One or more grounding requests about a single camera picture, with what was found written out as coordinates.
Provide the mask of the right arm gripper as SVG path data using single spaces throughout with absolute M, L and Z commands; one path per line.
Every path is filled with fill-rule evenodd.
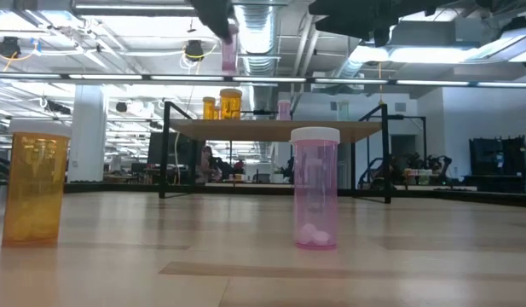
M 372 39 L 376 47 L 390 41 L 390 28 L 408 16 L 422 12 L 423 21 L 436 21 L 439 15 L 457 0 L 316 0 L 309 13 L 320 16 L 318 31 Z

